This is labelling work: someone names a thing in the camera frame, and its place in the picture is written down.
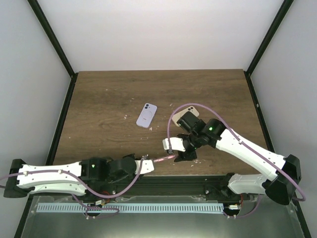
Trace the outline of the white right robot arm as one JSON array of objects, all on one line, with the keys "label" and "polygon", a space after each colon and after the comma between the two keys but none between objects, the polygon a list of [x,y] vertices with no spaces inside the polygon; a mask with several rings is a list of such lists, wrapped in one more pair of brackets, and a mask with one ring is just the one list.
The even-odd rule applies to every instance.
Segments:
[{"label": "white right robot arm", "polygon": [[220,187],[220,194],[230,200],[237,194],[266,194],[281,205],[288,205],[293,199],[296,185],[301,180],[300,160],[290,154],[287,157],[270,152],[243,138],[217,119],[204,122],[191,111],[176,120],[186,131],[166,139],[171,148],[178,151],[176,161],[191,161],[197,157],[196,150],[210,146],[224,151],[256,169],[258,175],[229,176],[227,183]]}]

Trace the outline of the pink phone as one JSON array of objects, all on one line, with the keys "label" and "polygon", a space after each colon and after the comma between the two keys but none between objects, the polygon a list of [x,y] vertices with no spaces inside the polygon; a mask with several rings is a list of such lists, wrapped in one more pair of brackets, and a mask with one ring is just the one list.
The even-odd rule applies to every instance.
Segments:
[{"label": "pink phone", "polygon": [[154,163],[158,163],[158,162],[162,162],[162,161],[165,161],[165,160],[174,159],[175,157],[176,157],[176,155],[167,155],[167,156],[164,156],[164,157],[160,157],[160,158],[154,159],[153,162]]}]

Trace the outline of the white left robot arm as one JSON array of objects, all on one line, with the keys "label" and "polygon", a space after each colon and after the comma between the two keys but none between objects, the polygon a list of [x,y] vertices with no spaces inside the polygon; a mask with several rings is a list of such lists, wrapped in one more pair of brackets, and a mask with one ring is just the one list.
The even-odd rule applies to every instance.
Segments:
[{"label": "white left robot arm", "polygon": [[133,154],[118,160],[92,157],[80,162],[59,166],[28,165],[21,159],[12,161],[9,175],[3,176],[5,198],[22,198],[35,193],[65,193],[96,200],[104,188],[116,182],[154,171],[148,156]]}]

